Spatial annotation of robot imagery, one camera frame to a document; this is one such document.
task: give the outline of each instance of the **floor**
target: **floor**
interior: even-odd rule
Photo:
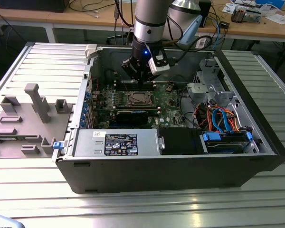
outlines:
[[[43,28],[35,27],[14,27],[21,36],[27,41],[34,42],[47,42],[47,36]],[[21,51],[25,43],[21,38],[9,27],[3,27],[4,35],[0,37],[0,80],[8,70],[14,59],[16,58],[18,51]],[[110,31],[91,31],[87,32],[89,41],[84,41],[83,31],[79,29],[63,29],[58,28],[55,30],[59,43],[97,43],[105,44],[106,38],[113,36],[114,33]],[[222,49],[230,49],[232,45],[232,39],[226,39]],[[234,50],[243,50],[246,48],[248,41],[239,40],[234,46]],[[257,51],[265,61],[273,67],[278,59],[278,53],[281,51],[273,42],[262,41],[259,44],[255,44],[252,48],[253,51]],[[277,72],[279,77],[285,83],[285,63]]]

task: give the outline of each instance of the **computer case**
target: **computer case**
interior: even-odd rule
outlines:
[[[61,13],[70,0],[0,0],[1,9],[45,10]]]

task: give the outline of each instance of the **paper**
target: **paper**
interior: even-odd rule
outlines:
[[[233,11],[235,10],[236,6],[241,6],[239,4],[232,4],[232,3],[226,3],[224,9],[223,9],[223,12],[224,13],[233,13]],[[242,8],[246,8],[246,9],[249,9],[249,7],[247,6],[241,6]]]
[[[273,22],[279,23],[280,25],[285,24],[285,16],[282,16],[280,14],[274,14],[266,18]]]

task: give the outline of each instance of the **table leg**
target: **table leg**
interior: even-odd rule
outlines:
[[[57,38],[54,33],[54,28],[45,27],[45,30],[47,32],[47,38],[48,38],[49,43],[57,43]]]
[[[235,47],[237,41],[238,41],[237,39],[233,39],[233,42],[232,42],[230,50],[234,50],[234,47]]]
[[[89,41],[89,38],[87,37],[87,30],[84,29],[84,39],[85,41]]]

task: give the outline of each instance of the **motherboard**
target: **motherboard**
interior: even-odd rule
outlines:
[[[179,109],[180,91],[173,83],[152,83],[140,89],[122,82],[100,87],[92,92],[90,103],[93,128],[185,127]]]

